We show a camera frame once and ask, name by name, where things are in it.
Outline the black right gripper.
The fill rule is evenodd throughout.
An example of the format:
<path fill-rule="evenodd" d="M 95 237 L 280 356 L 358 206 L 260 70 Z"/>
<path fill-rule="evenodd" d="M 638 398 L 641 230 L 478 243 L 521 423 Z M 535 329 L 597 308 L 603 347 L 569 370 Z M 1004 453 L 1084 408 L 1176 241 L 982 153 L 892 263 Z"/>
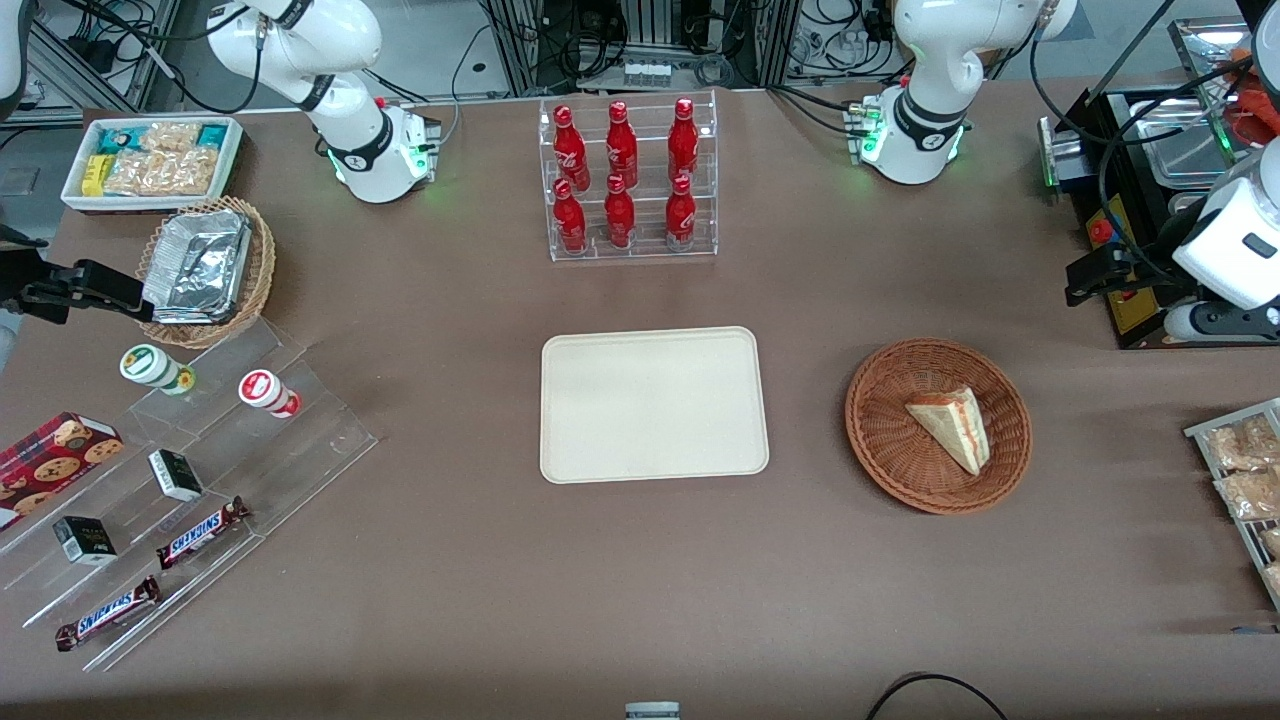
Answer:
<path fill-rule="evenodd" d="M 72 307 L 118 313 L 142 323 L 150 323 L 155 311 L 145 299 L 142 281 L 87 259 L 68 270 L 45 264 L 18 283 L 19 315 L 65 325 L 70 315 L 69 301 Z"/>

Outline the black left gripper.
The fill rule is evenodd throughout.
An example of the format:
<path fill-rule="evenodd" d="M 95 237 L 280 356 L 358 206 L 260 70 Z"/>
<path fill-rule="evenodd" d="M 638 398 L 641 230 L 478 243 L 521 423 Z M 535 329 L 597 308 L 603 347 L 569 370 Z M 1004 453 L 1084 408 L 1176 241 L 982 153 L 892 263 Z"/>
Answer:
<path fill-rule="evenodd" d="M 1066 305 L 1078 307 L 1100 295 L 1107 300 L 1123 301 L 1140 290 L 1152 290 L 1160 302 L 1197 299 L 1198 282 L 1172 260 L 1175 247 L 1175 245 L 1146 245 L 1140 249 L 1142 258 L 1124 245 L 1093 249 L 1066 266 L 1068 284 L 1064 288 Z M 1117 269 L 1125 273 L 1108 281 L 1114 273 L 1114 260 Z"/>

